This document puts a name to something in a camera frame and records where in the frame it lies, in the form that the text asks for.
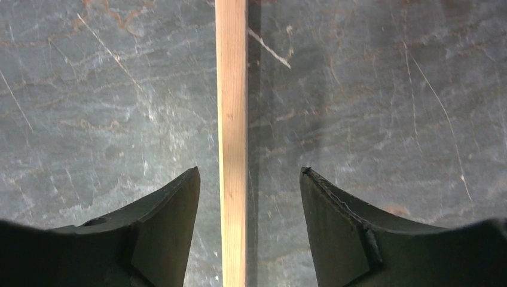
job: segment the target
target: stone floor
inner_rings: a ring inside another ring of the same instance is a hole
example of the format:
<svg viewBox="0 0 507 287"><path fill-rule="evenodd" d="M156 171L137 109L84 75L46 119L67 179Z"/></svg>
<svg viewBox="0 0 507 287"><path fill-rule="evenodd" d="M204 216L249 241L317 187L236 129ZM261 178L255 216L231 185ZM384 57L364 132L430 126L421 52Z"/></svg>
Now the stone floor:
<svg viewBox="0 0 507 287"><path fill-rule="evenodd" d="M507 216L506 14L250 2L250 286L316 286L301 166L428 224ZM207 0L1 1L0 217L82 224L197 165L185 286L221 286L214 17Z"/></svg>

